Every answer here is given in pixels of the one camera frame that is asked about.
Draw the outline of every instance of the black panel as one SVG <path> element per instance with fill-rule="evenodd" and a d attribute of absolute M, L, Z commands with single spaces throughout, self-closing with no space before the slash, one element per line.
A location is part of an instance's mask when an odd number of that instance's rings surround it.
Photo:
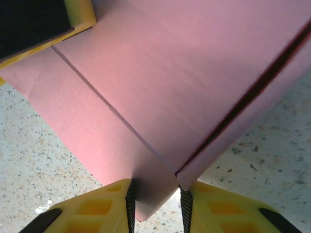
<path fill-rule="evenodd" d="M 64 0 L 0 0 L 0 62 L 72 30 Z"/>
<path fill-rule="evenodd" d="M 52 209 L 36 217 L 19 233 L 43 233 L 62 213 L 61 209 Z"/>
<path fill-rule="evenodd" d="M 265 208 L 260 208 L 259 211 L 266 219 L 269 220 L 281 233 L 302 233 L 293 224 L 279 213 Z"/>
<path fill-rule="evenodd" d="M 183 216 L 184 232 L 190 233 L 193 198 L 190 191 L 180 188 L 180 205 Z"/>
<path fill-rule="evenodd" d="M 135 226 L 135 180 L 132 179 L 125 197 L 129 233 L 134 233 Z"/>

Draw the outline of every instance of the pink cardboard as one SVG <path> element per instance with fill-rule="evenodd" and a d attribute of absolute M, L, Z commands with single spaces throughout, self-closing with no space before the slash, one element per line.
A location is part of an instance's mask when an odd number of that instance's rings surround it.
<path fill-rule="evenodd" d="M 177 188 L 174 172 L 146 149 L 51 48 L 0 73 L 27 96 L 103 185 L 123 178 L 136 179 L 139 220 L 149 217 Z"/>
<path fill-rule="evenodd" d="M 99 22 L 92 29 L 1 69 L 0 76 L 103 184 L 138 180 L 139 220 L 179 184 L 189 188 L 310 68 L 308 43 L 188 163 L 310 19 L 310 0 L 94 3 Z"/>
<path fill-rule="evenodd" d="M 311 15 L 310 0 L 110 2 L 56 47 L 174 171 Z"/>

